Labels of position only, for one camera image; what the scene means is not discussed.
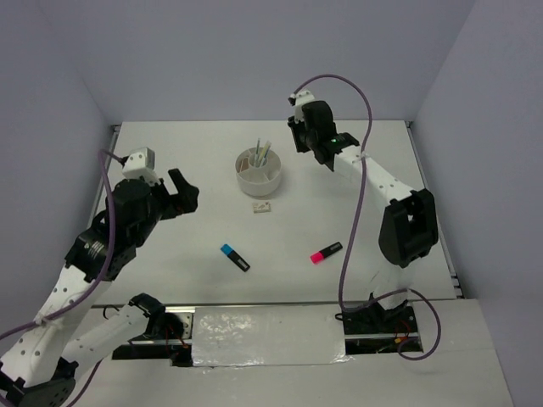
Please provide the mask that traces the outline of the yellow highlighter pen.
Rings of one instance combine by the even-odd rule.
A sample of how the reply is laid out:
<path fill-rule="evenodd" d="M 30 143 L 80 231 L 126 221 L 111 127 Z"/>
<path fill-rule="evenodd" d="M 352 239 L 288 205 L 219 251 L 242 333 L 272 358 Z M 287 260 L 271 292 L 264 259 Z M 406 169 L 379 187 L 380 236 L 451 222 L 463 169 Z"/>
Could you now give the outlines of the yellow highlighter pen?
<path fill-rule="evenodd" d="M 268 155 L 268 152 L 270 150 L 270 147 L 271 147 L 271 143 L 268 141 L 266 142 L 265 146 L 264 146 L 264 155 L 262 157 L 262 163 L 266 160 L 266 157 Z"/>

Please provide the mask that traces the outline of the blue ballpoint pen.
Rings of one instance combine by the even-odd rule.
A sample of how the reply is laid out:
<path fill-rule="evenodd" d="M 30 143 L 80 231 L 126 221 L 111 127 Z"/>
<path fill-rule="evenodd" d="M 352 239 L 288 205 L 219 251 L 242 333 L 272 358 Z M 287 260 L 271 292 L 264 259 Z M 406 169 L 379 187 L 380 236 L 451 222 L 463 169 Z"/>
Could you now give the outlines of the blue ballpoint pen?
<path fill-rule="evenodd" d="M 261 149 L 260 155 L 259 155 L 259 160 L 258 160 L 258 167 L 262 166 L 262 163 L 263 163 L 263 161 L 265 159 L 266 151 L 269 148 L 269 146 L 270 146 L 270 143 L 266 142 L 265 145 L 263 146 L 263 148 Z"/>

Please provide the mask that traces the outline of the green pen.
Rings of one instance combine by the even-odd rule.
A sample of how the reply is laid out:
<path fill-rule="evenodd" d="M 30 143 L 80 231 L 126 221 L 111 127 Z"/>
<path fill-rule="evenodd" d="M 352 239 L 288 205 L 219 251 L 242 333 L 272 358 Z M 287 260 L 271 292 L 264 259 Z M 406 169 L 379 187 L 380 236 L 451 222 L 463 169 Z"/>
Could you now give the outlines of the green pen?
<path fill-rule="evenodd" d="M 258 166 L 258 158 L 260 153 L 260 137 L 257 139 L 256 148 L 255 148 L 255 157 L 254 157 L 254 166 Z"/>

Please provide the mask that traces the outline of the blue capped black highlighter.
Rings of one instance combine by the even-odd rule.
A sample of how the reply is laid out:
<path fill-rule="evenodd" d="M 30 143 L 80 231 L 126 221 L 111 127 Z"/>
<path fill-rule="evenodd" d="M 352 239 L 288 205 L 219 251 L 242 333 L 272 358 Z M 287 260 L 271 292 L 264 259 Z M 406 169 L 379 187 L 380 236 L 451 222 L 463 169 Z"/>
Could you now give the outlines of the blue capped black highlighter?
<path fill-rule="evenodd" d="M 250 265 L 247 261 L 230 245 L 223 244 L 221 246 L 221 251 L 243 272 L 247 272 L 250 269 Z"/>

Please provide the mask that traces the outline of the white boxed eraser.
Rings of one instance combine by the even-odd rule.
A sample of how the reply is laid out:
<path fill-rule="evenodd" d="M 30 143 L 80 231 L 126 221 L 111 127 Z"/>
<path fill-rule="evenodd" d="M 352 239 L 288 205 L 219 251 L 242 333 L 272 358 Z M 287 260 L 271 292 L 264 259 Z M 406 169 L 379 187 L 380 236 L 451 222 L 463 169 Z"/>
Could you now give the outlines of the white boxed eraser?
<path fill-rule="evenodd" d="M 252 208 L 254 214 L 269 213 L 272 211 L 272 206 L 269 201 L 253 202 Z"/>

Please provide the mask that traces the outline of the pink capped black highlighter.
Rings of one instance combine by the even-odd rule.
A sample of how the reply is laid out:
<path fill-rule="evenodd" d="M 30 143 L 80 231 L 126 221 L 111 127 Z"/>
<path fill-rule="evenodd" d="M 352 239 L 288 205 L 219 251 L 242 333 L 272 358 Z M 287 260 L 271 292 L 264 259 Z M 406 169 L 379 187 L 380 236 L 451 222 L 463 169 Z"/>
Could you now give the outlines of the pink capped black highlighter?
<path fill-rule="evenodd" d="M 317 252 L 312 254 L 310 256 L 311 263 L 314 265 L 317 265 L 321 263 L 323 260 L 327 259 L 328 257 L 336 254 L 340 250 L 343 249 L 343 245 L 341 242 L 335 242 Z"/>

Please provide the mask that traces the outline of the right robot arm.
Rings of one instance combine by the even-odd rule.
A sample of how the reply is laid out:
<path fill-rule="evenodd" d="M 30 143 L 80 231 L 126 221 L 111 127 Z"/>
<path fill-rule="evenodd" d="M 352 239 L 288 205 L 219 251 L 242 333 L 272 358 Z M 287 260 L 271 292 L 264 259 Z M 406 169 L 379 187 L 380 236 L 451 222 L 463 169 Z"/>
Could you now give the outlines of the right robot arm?
<path fill-rule="evenodd" d="M 288 118 L 294 144 L 300 153 L 313 153 L 319 164 L 361 185 L 361 193 L 377 210 L 380 257 L 367 304 L 343 307 L 339 319 L 351 317 L 387 332 L 407 306 L 420 263 L 437 244 L 438 226 L 434 195 L 400 181 L 348 132 L 337 129 L 330 106 L 307 91 L 293 94 L 294 113 Z"/>

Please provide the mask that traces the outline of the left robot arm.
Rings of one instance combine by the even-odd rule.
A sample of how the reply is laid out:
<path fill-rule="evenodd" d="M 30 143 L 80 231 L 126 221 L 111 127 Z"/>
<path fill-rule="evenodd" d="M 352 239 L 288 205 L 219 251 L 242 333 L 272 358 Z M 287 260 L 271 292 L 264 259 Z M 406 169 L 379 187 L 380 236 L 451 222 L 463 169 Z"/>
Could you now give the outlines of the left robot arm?
<path fill-rule="evenodd" d="M 159 221 L 198 208 L 199 189 L 169 170 L 177 192 L 164 182 L 125 179 L 107 187 L 106 208 L 75 240 L 53 291 L 35 320 L 1 357 L 1 401 L 6 406 L 60 406 L 76 382 L 122 344 L 160 336 L 168 313 L 156 298 L 140 293 L 91 331 L 76 331 L 98 297 L 135 259 Z"/>

